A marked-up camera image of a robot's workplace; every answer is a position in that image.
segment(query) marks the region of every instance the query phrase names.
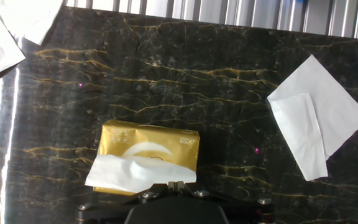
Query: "tissue packet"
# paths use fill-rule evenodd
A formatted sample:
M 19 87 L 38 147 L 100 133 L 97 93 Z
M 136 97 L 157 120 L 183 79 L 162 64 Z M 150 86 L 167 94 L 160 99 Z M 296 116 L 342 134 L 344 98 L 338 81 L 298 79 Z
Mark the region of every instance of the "tissue packet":
M 98 154 L 112 154 L 121 158 L 148 157 L 196 171 L 199 144 L 197 131 L 109 120 L 102 126 Z M 94 190 L 133 194 L 102 187 L 95 187 Z

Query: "black marble surface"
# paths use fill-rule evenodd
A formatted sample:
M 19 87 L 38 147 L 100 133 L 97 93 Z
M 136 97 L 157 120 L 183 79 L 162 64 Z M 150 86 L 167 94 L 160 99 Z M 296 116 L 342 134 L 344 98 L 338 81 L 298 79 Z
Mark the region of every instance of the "black marble surface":
M 306 182 L 266 100 L 313 54 L 358 102 L 358 40 L 64 7 L 46 42 L 0 74 L 0 223 L 120 202 L 84 187 L 109 119 L 199 131 L 198 181 L 278 224 L 358 223 L 358 132 Z

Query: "screw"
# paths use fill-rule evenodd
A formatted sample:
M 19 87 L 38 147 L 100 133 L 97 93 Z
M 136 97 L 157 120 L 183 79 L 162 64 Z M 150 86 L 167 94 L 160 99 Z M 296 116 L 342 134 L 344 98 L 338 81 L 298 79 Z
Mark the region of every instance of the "screw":
M 145 192 L 142 194 L 142 198 L 146 198 L 146 199 L 157 198 L 158 196 L 159 194 L 155 192 Z
M 268 204 L 272 203 L 272 199 L 270 199 L 270 198 L 261 198 L 261 199 L 258 199 L 258 203 L 261 204 L 261 205 L 268 205 Z
M 198 197 L 207 197 L 211 195 L 211 193 L 207 190 L 197 190 L 196 192 L 194 192 L 194 194 Z
M 80 206 L 78 207 L 78 209 L 80 209 L 80 210 L 88 210 L 88 209 L 90 209 L 92 206 L 93 206 L 92 203 L 85 203 L 85 204 L 83 204 L 83 205 L 80 205 Z

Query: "folded napkin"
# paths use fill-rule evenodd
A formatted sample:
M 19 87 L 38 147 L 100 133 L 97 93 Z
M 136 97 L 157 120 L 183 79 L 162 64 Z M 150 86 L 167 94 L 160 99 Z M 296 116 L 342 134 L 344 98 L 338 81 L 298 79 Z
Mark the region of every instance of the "folded napkin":
M 326 177 L 324 160 L 358 130 L 358 103 L 313 55 L 267 99 L 305 179 Z

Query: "gold tissue box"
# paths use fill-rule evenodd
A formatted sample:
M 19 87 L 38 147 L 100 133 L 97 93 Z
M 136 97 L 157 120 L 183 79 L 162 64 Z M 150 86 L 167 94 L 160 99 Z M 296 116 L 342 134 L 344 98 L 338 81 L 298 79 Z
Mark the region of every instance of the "gold tissue box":
M 149 157 L 196 171 L 199 144 L 200 136 L 197 131 L 109 120 L 102 126 L 98 154 Z M 94 190 L 134 194 L 102 187 L 95 187 Z

